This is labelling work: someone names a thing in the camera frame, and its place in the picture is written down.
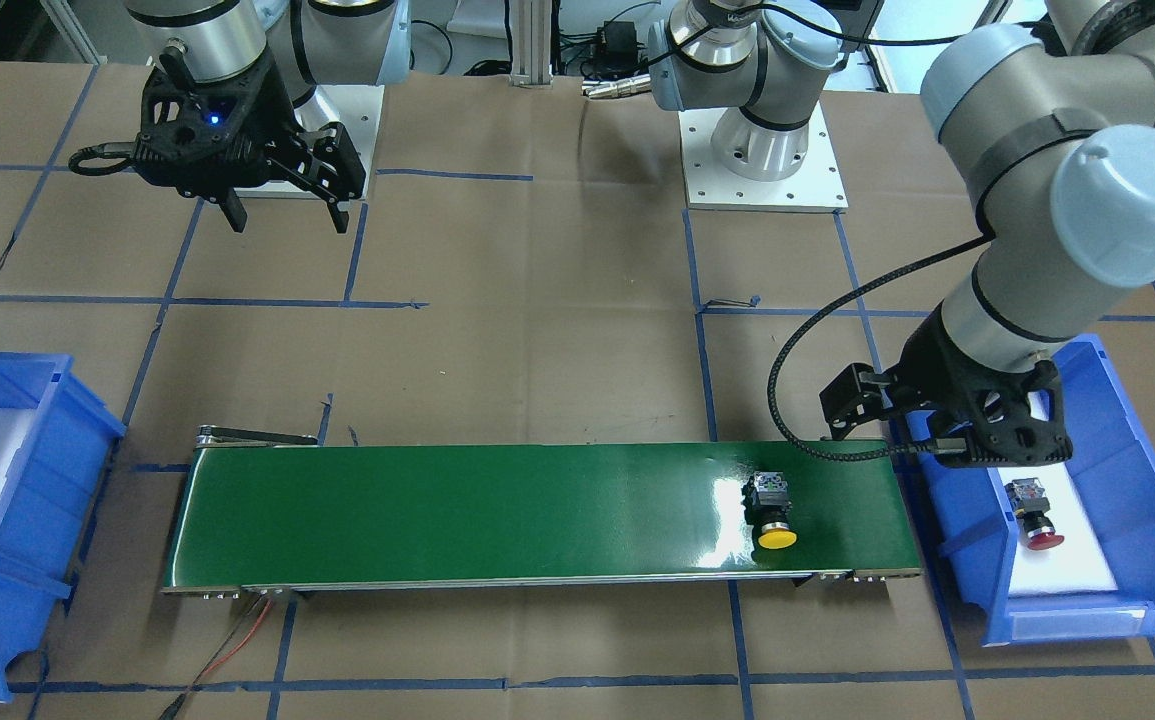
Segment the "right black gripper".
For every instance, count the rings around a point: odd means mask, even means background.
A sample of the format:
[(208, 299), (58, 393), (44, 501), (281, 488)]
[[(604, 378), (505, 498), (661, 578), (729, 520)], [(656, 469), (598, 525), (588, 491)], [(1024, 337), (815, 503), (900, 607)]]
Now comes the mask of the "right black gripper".
[(325, 201), (336, 233), (346, 233), (350, 201), (366, 172), (343, 123), (306, 129), (295, 118), (271, 51), (233, 77), (203, 81), (180, 50), (164, 50), (147, 79), (132, 168), (146, 181), (219, 205), (243, 233), (238, 188), (289, 181)]

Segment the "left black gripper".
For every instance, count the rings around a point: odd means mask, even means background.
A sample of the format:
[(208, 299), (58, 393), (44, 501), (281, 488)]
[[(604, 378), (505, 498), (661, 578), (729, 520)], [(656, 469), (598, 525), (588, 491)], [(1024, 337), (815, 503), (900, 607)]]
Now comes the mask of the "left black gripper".
[(907, 340), (897, 365), (884, 373), (847, 365), (819, 398), (833, 439), (926, 410), (923, 448), (948, 468), (1033, 468), (1074, 457), (1055, 361), (1042, 357), (1020, 373), (981, 365), (953, 346), (939, 310)]

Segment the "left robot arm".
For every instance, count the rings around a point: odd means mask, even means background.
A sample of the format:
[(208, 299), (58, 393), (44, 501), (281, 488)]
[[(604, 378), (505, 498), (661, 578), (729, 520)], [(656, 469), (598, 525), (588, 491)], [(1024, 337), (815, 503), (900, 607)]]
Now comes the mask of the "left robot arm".
[(875, 372), (855, 363), (820, 395), (834, 441), (916, 410), (927, 414), (927, 437), (845, 454), (787, 426), (778, 374), (819, 322), (810, 316), (766, 383), (774, 425), (805, 454), (837, 462), (929, 454), (951, 468), (1074, 457), (1056, 354), (1155, 282), (1155, 1), (1049, 1), (1046, 12), (1060, 54), (1015, 24), (938, 38), (921, 101), (964, 178), (979, 237), (862, 291), (974, 248), (979, 258), (896, 365)]

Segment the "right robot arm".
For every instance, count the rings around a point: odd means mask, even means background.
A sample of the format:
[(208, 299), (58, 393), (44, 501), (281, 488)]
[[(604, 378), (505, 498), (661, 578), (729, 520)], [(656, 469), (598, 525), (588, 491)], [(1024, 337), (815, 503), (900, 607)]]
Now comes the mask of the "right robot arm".
[(151, 46), (131, 168), (152, 186), (217, 206), (240, 232), (239, 192), (292, 184), (336, 231), (367, 172), (343, 120), (316, 110), (326, 86), (395, 86), (411, 69), (405, 1), (129, 1)]

